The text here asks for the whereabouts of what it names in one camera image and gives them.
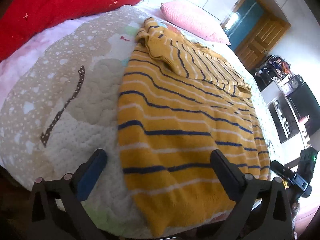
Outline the black television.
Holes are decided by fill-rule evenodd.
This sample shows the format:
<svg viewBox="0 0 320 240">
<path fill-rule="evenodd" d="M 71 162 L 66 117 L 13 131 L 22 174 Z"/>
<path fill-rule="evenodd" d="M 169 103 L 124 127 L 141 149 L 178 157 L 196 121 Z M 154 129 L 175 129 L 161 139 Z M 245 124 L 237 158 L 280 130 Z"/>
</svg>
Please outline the black television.
<svg viewBox="0 0 320 240">
<path fill-rule="evenodd" d="M 288 97 L 298 120 L 309 116 L 305 123 L 306 132 L 312 136 L 319 130 L 319 103 L 307 83 L 303 83 Z"/>
</svg>

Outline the heart patterned quilted bedspread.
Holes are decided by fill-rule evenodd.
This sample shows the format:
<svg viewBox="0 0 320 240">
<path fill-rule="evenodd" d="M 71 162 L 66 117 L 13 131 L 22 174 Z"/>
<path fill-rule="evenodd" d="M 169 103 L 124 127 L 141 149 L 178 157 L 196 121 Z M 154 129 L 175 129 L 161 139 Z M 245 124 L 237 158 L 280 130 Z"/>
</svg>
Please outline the heart patterned quilted bedspread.
<svg viewBox="0 0 320 240">
<path fill-rule="evenodd" d="M 84 202 L 96 226 L 114 235 L 151 238 L 125 183 L 118 141 L 118 99 L 136 36 L 147 18 L 226 59 L 250 85 L 269 151 L 275 127 L 252 75 L 228 46 L 204 41 L 125 5 L 82 24 L 51 45 L 14 86 L 1 109 L 1 159 L 26 189 L 37 177 L 74 172 L 98 148 L 107 165 Z"/>
</svg>

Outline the desk clock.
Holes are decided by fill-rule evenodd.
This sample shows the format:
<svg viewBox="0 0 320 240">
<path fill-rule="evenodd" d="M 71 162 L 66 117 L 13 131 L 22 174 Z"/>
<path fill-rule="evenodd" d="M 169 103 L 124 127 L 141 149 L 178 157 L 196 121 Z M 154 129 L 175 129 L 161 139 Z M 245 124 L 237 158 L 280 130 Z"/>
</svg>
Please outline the desk clock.
<svg viewBox="0 0 320 240">
<path fill-rule="evenodd" d="M 293 90 L 296 90 L 303 84 L 303 78 L 300 75 L 295 75 L 290 81 L 289 84 Z"/>
</svg>

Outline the pink pillow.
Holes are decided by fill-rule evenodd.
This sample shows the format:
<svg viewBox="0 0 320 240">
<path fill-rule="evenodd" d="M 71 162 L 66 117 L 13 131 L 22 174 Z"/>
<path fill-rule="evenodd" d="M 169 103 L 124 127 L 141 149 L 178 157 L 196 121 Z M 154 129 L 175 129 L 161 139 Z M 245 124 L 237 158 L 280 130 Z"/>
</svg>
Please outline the pink pillow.
<svg viewBox="0 0 320 240">
<path fill-rule="evenodd" d="M 220 21 L 192 3 L 180 0 L 161 3 L 161 12 L 167 21 L 204 40 L 231 44 Z"/>
</svg>

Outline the white shelf unit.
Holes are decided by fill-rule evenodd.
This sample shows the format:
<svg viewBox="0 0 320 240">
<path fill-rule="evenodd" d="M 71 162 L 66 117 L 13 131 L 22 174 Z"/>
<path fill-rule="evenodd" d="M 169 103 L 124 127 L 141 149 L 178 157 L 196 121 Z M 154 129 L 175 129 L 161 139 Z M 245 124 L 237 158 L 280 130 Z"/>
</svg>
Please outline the white shelf unit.
<svg viewBox="0 0 320 240">
<path fill-rule="evenodd" d="M 303 135 L 303 129 L 298 121 L 293 106 L 281 87 L 272 81 L 261 94 L 268 106 L 276 126 L 281 144 L 297 146 L 305 149 L 308 143 Z"/>
</svg>

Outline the brown wooden door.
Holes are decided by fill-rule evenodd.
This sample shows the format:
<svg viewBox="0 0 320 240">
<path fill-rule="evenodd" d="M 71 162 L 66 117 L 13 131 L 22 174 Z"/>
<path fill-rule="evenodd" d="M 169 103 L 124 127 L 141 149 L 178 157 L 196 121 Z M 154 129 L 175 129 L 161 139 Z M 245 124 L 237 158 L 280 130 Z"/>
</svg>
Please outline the brown wooden door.
<svg viewBox="0 0 320 240">
<path fill-rule="evenodd" d="M 265 12 L 234 53 L 247 71 L 255 69 L 262 59 L 290 29 L 291 24 Z"/>
</svg>

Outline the red floral quilt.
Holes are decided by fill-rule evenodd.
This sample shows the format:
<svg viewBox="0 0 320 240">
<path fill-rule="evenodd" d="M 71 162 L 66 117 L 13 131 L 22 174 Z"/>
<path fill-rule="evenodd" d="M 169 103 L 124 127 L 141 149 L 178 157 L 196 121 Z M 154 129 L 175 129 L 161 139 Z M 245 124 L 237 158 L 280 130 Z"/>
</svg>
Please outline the red floral quilt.
<svg viewBox="0 0 320 240">
<path fill-rule="evenodd" d="M 1 17 L 1 60 L 44 29 L 142 0 L 13 0 Z"/>
</svg>

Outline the cluttered shoe rack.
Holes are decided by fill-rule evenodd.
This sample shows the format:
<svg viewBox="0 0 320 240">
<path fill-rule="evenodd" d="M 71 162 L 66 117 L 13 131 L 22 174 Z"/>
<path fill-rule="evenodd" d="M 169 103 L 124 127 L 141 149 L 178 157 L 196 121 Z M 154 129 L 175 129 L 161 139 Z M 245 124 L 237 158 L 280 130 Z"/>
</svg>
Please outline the cluttered shoe rack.
<svg viewBox="0 0 320 240">
<path fill-rule="evenodd" d="M 273 80 L 286 83 L 293 77 L 290 65 L 279 56 L 267 55 L 251 70 L 258 88 L 263 91 Z"/>
</svg>

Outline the yellow striped knit sweater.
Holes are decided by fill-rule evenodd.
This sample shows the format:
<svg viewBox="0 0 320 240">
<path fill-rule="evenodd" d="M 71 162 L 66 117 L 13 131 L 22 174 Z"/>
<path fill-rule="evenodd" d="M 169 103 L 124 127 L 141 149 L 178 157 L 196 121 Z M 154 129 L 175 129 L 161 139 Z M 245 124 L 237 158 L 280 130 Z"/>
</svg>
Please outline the yellow striped knit sweater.
<svg viewBox="0 0 320 240">
<path fill-rule="evenodd" d="M 153 18 L 136 36 L 118 99 L 125 183 L 152 237 L 234 207 L 210 165 L 220 150 L 267 180 L 270 158 L 250 85 L 221 55 Z"/>
</svg>

